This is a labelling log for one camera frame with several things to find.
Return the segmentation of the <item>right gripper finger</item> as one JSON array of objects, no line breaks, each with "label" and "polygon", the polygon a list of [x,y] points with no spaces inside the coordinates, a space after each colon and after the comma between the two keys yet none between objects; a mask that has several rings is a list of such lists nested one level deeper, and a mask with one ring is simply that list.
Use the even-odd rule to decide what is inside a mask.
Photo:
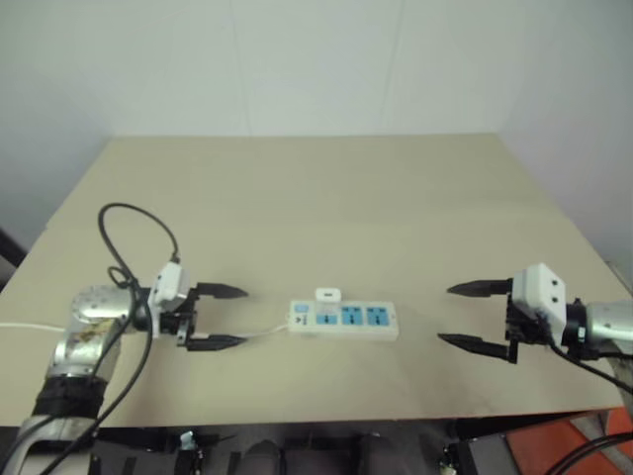
[{"label": "right gripper finger", "polygon": [[460,333],[439,333],[443,341],[467,352],[492,357],[511,364],[517,362],[518,343],[512,341],[509,345],[484,341],[481,337]]},{"label": "right gripper finger", "polygon": [[512,290],[513,279],[475,280],[449,287],[446,292],[469,298],[490,298],[507,295]]}]

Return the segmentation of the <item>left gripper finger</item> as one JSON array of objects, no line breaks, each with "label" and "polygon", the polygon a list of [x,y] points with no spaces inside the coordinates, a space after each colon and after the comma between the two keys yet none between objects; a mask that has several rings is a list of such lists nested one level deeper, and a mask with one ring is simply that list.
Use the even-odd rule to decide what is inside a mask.
[{"label": "left gripper finger", "polygon": [[212,297],[214,299],[238,299],[245,298],[248,293],[240,288],[220,283],[200,282],[196,286],[196,295],[200,297]]},{"label": "left gripper finger", "polygon": [[211,334],[206,337],[188,338],[186,348],[188,351],[222,351],[245,342],[245,337],[229,334]]}]

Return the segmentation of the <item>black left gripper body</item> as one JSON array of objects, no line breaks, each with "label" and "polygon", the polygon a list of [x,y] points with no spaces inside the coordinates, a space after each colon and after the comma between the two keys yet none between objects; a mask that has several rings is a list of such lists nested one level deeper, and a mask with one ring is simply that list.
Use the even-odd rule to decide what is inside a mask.
[{"label": "black left gripper body", "polygon": [[177,298],[175,302],[162,304],[159,312],[160,334],[171,335],[177,346],[187,347],[195,332],[196,305],[199,299],[198,290],[190,288],[186,298]]}]

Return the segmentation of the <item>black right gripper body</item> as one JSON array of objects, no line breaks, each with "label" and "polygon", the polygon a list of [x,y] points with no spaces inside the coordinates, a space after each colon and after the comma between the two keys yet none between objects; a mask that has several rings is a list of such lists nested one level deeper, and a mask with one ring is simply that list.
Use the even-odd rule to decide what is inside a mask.
[{"label": "black right gripper body", "polygon": [[510,345],[548,345],[548,336],[539,322],[524,314],[508,295],[505,311],[505,339]]}]

